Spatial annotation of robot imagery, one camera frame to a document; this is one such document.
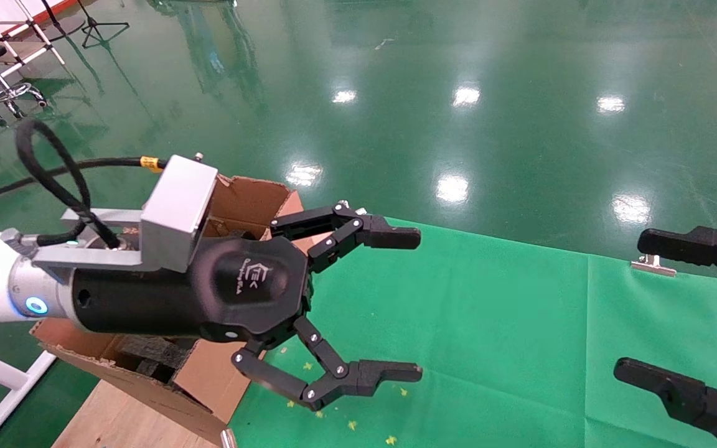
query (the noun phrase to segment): robotic arm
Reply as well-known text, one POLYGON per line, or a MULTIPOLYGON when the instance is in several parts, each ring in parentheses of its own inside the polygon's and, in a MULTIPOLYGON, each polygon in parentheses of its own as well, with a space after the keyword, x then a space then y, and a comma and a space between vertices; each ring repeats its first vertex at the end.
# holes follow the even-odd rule
MULTIPOLYGON (((641 253, 675 261, 717 267, 717 229, 696 227, 689 233, 646 229, 638 239, 641 253)), ((674 371, 621 358, 614 368, 617 380, 656 394, 674 420, 708 431, 717 439, 717 389, 674 371)))
POLYGON ((415 249, 419 230, 338 203, 277 218, 265 241, 202 237, 216 181, 213 167, 173 156, 142 210, 68 210, 69 226, 86 224, 74 240, 42 245, 5 230, 0 322, 65 317, 91 332, 245 342, 232 358, 237 370, 313 411, 342 395, 373 395, 385 380, 421 379, 413 363, 344 361, 307 318, 313 273, 361 244, 415 249), (85 215, 122 229, 116 244, 85 215), (327 232, 307 253, 293 245, 327 232), (325 369, 311 385, 259 358, 294 335, 325 369))

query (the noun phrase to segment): green backdrop fabric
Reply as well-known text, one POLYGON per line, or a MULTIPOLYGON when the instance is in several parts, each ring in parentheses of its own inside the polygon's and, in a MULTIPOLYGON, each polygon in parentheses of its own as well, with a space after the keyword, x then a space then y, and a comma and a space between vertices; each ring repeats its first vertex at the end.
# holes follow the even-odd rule
MULTIPOLYGON (((612 375, 634 357, 717 387, 717 279, 416 226, 419 249, 361 247, 318 275, 309 317, 344 360, 416 362, 421 382, 320 414, 251 385, 241 448, 717 447, 612 375)), ((297 338, 267 360, 322 374, 297 338)))

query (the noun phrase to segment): yellow cable label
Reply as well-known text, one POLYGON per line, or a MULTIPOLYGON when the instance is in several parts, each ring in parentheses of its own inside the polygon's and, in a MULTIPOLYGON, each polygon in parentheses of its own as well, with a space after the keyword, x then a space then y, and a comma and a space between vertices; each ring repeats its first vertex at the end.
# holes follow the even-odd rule
POLYGON ((140 157, 140 165, 143 168, 148 168, 152 173, 162 172, 162 168, 159 167, 159 159, 156 157, 140 157))

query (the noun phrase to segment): open cardboard box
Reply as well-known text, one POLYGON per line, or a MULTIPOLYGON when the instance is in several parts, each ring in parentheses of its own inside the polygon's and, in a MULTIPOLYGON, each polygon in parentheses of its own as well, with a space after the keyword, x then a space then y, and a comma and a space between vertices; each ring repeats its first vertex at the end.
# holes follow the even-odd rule
MULTIPOLYGON (((248 230, 257 238, 268 239, 273 218, 301 210, 297 191, 283 184, 220 176, 204 235, 225 236, 232 230, 248 230)), ((314 242, 313 238, 305 238, 295 244, 305 251, 314 242)), ((197 340, 166 385, 134 371, 136 360, 117 349, 122 335, 91 334, 65 319, 40 321, 32 327, 31 334, 46 351, 108 381, 215 445, 219 445, 219 434, 227 427, 250 382, 231 364, 231 355, 243 343, 197 340)))

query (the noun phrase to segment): glossy green floor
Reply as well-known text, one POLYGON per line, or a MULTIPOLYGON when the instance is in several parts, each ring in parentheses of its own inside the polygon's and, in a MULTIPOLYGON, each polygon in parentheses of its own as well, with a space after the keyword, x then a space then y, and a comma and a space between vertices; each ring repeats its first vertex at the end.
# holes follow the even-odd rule
MULTIPOLYGON (((201 151, 310 207, 615 258, 647 226, 717 227, 717 0, 124 1, 89 8, 131 23, 109 46, 58 42, 67 71, 25 72, 79 159, 201 151)), ((24 175, 0 128, 0 186, 24 175)), ((98 207, 139 207, 156 180, 86 175, 98 207)), ((62 209, 26 188, 0 230, 59 230, 62 209)), ((2 359, 36 354, 0 326, 2 359)), ((54 366, 0 446, 50 445, 94 384, 54 366)))

